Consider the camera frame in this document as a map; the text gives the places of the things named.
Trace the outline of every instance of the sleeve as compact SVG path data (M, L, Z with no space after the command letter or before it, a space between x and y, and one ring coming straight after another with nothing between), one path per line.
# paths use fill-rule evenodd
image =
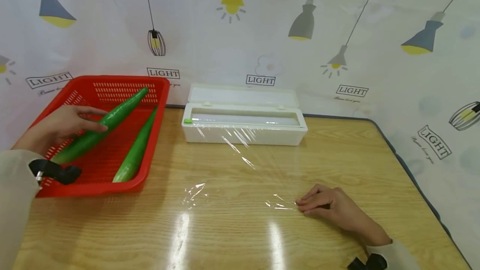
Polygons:
M0 269L12 269L39 187L28 164L43 159L27 150L0 152Z
M420 270L420 266L408 249L397 240L392 244L378 247L367 246L368 254L381 255L387 262L388 270Z

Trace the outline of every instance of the tabletop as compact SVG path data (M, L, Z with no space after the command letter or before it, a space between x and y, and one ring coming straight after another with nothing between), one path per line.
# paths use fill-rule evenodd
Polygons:
M145 188L32 204L16 270L346 269L348 233L294 201L341 187L423 270L468 269L375 125L306 118L300 146L186 143L167 109Z

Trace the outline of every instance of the pendant lamp illustration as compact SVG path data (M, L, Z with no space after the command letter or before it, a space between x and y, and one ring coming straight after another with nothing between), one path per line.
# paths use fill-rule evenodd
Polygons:
M313 0L307 0L302 6L303 11L293 21L288 36L294 40L311 40L313 36L313 27L315 26L315 18L313 11L316 6Z
M473 102L455 112L448 122L458 131L462 131L479 121L480 102Z
M445 11L452 4L451 0L441 12L436 12L425 24L425 28L401 45L403 51L409 55L424 55L433 52L436 31L443 25Z
M17 73L15 73L15 71L12 71L12 70L9 70L9 67L14 65L15 62L13 61L10 61L9 58L3 56L3 55L0 55L0 74L13 74L13 75L16 75ZM9 78L5 78L5 81L7 82L7 84L11 85L12 83L10 82Z
M367 4L368 4L369 1L370 0L367 0L367 2L365 2L365 5L363 5L363 9L361 10L360 15L358 16L357 21L355 22L355 24L353 26L353 29L350 33L350 36L348 36L348 39L347 39L347 42L345 43L345 45L342 45L340 47L340 51L337 53L337 55L335 55L327 63L327 65L321 65L320 66L320 68L326 68L325 71L323 71L322 74L327 74L328 73L328 78L331 78L332 74L334 72L337 73L337 76L340 76L340 70L345 70L345 71L348 70L347 61L345 61L345 52L347 51L348 42L350 42L350 38L352 37L353 32L355 31L355 28L357 27L357 24L359 23L361 15L365 11L365 8L367 7Z
M165 56L167 54L167 47L165 46L165 40L163 39L160 31L155 30L153 24L152 7L150 6L150 0L148 1L148 10L150 12L150 20L152 21L152 29L148 31L148 47L155 56Z
M77 21L58 0L41 0L39 16L48 23L60 28L70 27Z
M238 12L246 13L244 9L240 8L245 6L243 4L243 0L222 0L220 4L224 5L225 7L218 7L217 11L224 10L223 15L221 17L222 19L224 19L227 16L227 14L229 14L228 23L230 24L232 23L233 15L237 18L238 21L240 21L240 16Z

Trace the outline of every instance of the green cucumber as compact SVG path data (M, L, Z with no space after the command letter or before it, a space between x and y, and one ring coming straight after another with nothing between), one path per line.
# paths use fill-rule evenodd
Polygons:
M110 132L113 131L122 121L124 121L128 115L130 115L133 109L135 109L147 93L148 88L145 87L105 115L99 123L108 127L107 131L101 133L86 131L84 134L73 140L72 143L67 145L62 151L52 157L51 161L63 165L76 160L87 151L91 150L96 144L100 143L101 140L107 137L107 135L110 134Z
M147 148L148 138L150 137L150 132L152 130L153 121L156 114L157 108L153 110L147 122L145 122L142 129L140 129L135 142L128 151L123 163L121 163L117 174L113 178L114 183L129 181L136 175L138 168L140 168L140 164L142 163L145 149Z

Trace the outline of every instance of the plastic wrap dispenser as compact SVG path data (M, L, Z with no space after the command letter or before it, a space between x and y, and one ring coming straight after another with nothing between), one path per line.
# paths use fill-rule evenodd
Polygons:
M190 89L182 128L189 143L287 146L308 131L293 90L199 84Z

